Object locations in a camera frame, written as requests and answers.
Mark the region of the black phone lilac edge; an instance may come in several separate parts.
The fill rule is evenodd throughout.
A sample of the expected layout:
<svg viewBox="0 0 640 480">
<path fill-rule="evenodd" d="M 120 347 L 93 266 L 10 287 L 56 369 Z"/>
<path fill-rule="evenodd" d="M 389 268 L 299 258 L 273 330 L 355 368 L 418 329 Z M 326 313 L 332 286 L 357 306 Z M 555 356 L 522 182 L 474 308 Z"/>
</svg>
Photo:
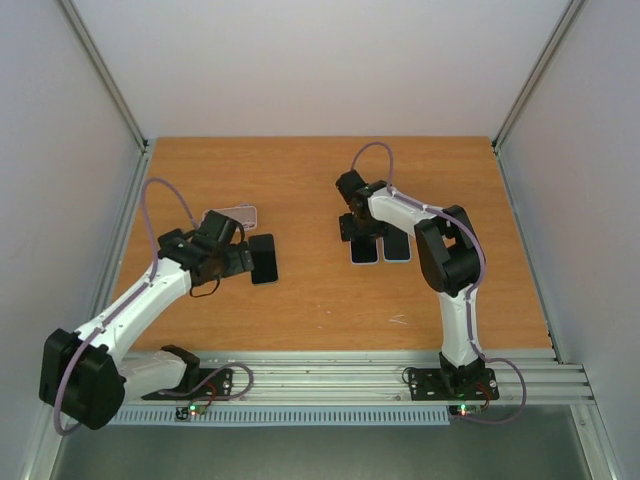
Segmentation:
<svg viewBox="0 0 640 480">
<path fill-rule="evenodd" d="M 275 241 L 272 234 L 254 235 L 248 239 L 253 261 L 251 281 L 253 285 L 266 285 L 278 281 Z"/>
</svg>

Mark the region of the pink clear phone case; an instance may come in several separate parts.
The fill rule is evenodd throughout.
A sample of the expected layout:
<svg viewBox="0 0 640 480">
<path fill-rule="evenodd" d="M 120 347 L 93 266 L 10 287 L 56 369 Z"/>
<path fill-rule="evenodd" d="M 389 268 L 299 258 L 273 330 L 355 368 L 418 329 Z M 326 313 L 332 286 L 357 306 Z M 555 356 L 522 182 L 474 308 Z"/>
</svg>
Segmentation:
<svg viewBox="0 0 640 480">
<path fill-rule="evenodd" d="M 232 207 L 226 208 L 213 208 L 203 211 L 200 220 L 200 227 L 204 226 L 208 228 L 211 222 L 206 218 L 210 212 L 217 212 L 220 215 L 228 217 L 229 220 L 224 220 L 222 224 L 224 226 L 231 226 L 232 223 L 239 223 L 240 227 L 235 227 L 236 232 L 248 232 L 255 230 L 258 225 L 258 210 L 254 205 L 249 203 L 242 203 Z"/>
</svg>

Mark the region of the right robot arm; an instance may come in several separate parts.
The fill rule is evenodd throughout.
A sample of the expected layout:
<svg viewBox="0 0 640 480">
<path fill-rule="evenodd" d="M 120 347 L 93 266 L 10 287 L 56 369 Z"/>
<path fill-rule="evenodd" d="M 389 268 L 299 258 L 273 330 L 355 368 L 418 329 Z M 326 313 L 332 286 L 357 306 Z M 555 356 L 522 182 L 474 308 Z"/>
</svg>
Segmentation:
<svg viewBox="0 0 640 480">
<path fill-rule="evenodd" d="M 343 173 L 336 188 L 350 210 L 339 218 L 344 241 L 376 240 L 390 226 L 415 239 L 422 276 L 439 297 L 443 343 L 437 384 L 450 398 L 467 394 L 485 368 L 476 298 L 486 258 L 466 211 L 420 202 L 384 181 L 367 183 L 355 170 Z"/>
</svg>

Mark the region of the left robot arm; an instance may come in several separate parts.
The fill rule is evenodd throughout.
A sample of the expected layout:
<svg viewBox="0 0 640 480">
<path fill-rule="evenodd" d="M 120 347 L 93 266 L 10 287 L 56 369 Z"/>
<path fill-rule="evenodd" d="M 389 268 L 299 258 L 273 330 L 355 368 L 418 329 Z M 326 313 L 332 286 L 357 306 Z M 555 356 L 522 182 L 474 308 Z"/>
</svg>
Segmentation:
<svg viewBox="0 0 640 480">
<path fill-rule="evenodd" d="M 61 436 L 69 417 L 89 429 L 107 425 L 120 407 L 147 395 L 188 398 L 198 392 L 227 399 L 211 386 L 216 371 L 203 372 L 194 354 L 174 345 L 137 360 L 127 360 L 131 346 L 172 303 L 206 284 L 218 287 L 254 269 L 245 229 L 217 211 L 206 213 L 194 229 L 171 230 L 157 238 L 152 263 L 117 300 L 73 331 L 56 329 L 45 341 L 39 397 L 53 409 Z"/>
</svg>

